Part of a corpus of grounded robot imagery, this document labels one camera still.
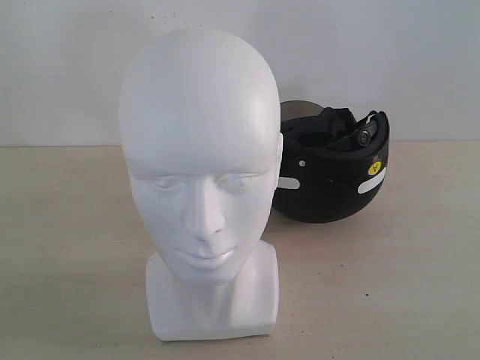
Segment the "black helmet with tinted visor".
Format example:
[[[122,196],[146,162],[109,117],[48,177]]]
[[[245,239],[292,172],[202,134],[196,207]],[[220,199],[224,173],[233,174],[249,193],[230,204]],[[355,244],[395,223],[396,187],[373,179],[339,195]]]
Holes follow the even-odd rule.
[[[389,119],[371,110],[358,120],[347,108],[320,107],[312,115],[281,109],[283,153],[272,207],[306,224],[348,218],[377,195],[389,161]]]

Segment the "white mannequin head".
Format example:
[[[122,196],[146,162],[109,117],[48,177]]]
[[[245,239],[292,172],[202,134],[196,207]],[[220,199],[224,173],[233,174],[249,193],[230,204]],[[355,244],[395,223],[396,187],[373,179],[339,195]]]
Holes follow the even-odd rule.
[[[279,271],[262,234],[283,137],[266,60],[229,32],[171,31],[134,56],[118,114],[133,201],[155,248],[145,267],[154,334],[270,334]]]

